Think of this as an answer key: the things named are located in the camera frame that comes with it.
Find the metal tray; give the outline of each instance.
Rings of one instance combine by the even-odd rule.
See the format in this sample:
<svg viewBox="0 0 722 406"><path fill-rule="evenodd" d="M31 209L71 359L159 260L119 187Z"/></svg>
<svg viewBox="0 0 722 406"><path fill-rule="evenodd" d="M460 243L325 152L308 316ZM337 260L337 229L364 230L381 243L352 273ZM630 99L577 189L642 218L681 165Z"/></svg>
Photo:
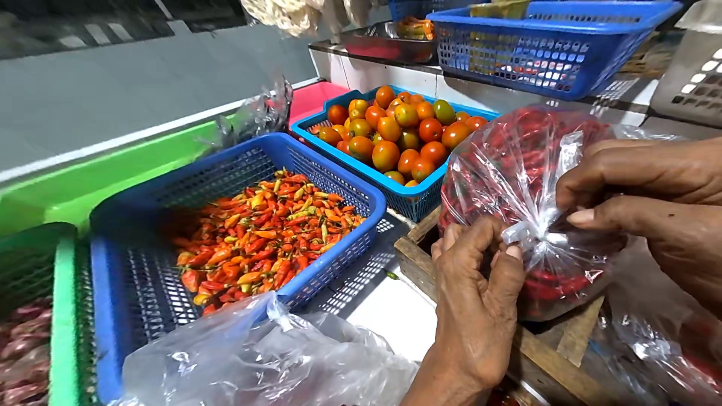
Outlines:
<svg viewBox="0 0 722 406"><path fill-rule="evenodd" d="M396 33L396 23L379 22L370 27L346 31L341 43L349 53L394 61L426 64L436 60L434 40L407 40Z"/></svg>

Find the bag of red chilies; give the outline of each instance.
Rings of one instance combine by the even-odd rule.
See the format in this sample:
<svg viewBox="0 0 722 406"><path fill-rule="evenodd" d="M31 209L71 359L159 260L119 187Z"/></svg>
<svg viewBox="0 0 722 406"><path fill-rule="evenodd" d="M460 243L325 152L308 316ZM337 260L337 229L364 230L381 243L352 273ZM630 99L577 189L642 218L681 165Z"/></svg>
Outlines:
<svg viewBox="0 0 722 406"><path fill-rule="evenodd" d="M628 139L669 138L634 127L621 132ZM586 113L535 105L489 122L451 154L441 188L440 232L451 223L471 225L483 214L512 225L503 238L522 248L527 271L519 319L553 319L608 283L609 260L624 248L626 236L567 223L567 213L556 207L555 186L586 147L613 138L612 127Z"/></svg>

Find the fingernail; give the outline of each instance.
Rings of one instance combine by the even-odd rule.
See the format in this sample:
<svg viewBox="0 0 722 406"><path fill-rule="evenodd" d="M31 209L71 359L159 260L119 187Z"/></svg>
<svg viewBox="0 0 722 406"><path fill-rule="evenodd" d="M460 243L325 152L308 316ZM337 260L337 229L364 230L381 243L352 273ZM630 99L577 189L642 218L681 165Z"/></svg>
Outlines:
<svg viewBox="0 0 722 406"><path fill-rule="evenodd" d="M506 249L506 254L511 255L516 259L521 259L521 249L517 246L510 246Z"/></svg>
<svg viewBox="0 0 722 406"><path fill-rule="evenodd" d="M496 258L499 258L499 254L501 251L497 251L496 254L494 254L494 258L492 258L492 267L494 267L494 264L496 264Z"/></svg>
<svg viewBox="0 0 722 406"><path fill-rule="evenodd" d="M567 221L572 224L586 224L594 220L594 209L580 210L572 213L567 217Z"/></svg>

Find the green tomato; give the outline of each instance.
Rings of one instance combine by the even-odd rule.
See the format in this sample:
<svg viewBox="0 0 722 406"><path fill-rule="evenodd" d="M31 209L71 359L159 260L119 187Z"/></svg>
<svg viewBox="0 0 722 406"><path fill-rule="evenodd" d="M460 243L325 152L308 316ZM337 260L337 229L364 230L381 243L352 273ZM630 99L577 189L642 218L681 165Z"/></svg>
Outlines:
<svg viewBox="0 0 722 406"><path fill-rule="evenodd" d="M446 100L436 100L434 102L434 115L444 126L456 121L456 113Z"/></svg>

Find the plastic bag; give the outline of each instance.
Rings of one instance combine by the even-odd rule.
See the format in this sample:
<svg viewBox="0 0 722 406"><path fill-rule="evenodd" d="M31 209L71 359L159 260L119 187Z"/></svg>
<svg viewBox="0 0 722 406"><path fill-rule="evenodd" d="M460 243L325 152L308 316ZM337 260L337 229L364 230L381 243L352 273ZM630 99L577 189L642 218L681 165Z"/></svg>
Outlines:
<svg viewBox="0 0 722 406"><path fill-rule="evenodd" d="M416 371L371 331L328 313L290 314L269 292L130 354L115 404L390 406Z"/></svg>
<svg viewBox="0 0 722 406"><path fill-rule="evenodd" d="M719 405L722 323L659 269L643 238L613 267L600 318L609 369L649 405Z"/></svg>
<svg viewBox="0 0 722 406"><path fill-rule="evenodd" d="M673 138L538 105L491 121L451 154L441 188L439 229L472 224L482 214L512 225L503 237L524 250L527 271L519 296L520 319L553 319L608 283L607 262L624 248L626 236L573 227L557 210L555 189L585 147L615 137Z"/></svg>
<svg viewBox="0 0 722 406"><path fill-rule="evenodd" d="M223 115L216 117L217 139L198 140L211 146L201 157L226 150L252 137L288 132L292 101L293 87L283 76L279 76L273 92L265 90L259 96L244 101L233 120Z"/></svg>

